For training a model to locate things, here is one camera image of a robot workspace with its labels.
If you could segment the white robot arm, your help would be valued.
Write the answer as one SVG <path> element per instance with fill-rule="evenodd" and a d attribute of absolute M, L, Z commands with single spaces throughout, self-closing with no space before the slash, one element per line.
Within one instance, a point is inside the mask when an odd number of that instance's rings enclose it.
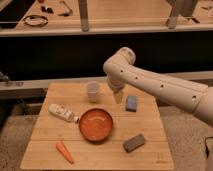
<path fill-rule="evenodd" d="M 129 84 L 168 104 L 192 113 L 213 127 L 213 87 L 134 66 L 136 55 L 128 47 L 120 48 L 103 64 L 107 83 L 115 101 L 120 103 Z"/>

